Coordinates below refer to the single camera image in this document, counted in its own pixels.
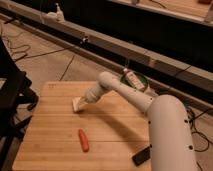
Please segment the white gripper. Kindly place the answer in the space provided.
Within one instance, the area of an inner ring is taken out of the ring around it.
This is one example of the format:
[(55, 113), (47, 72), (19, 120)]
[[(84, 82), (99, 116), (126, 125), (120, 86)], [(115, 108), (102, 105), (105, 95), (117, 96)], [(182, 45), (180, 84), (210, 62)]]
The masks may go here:
[(87, 103), (96, 103), (106, 93), (107, 90), (99, 83), (96, 83), (85, 92), (84, 97), (77, 97), (77, 106), (81, 107)]

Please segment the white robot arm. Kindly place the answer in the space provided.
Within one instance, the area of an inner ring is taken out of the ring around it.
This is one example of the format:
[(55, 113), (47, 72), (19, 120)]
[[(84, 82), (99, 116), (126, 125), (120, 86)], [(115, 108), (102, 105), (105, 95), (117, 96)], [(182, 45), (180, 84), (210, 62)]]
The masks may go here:
[(74, 111), (115, 91), (148, 117), (152, 171), (197, 171), (196, 154), (184, 104), (172, 95), (150, 96), (128, 86), (110, 72), (73, 101)]

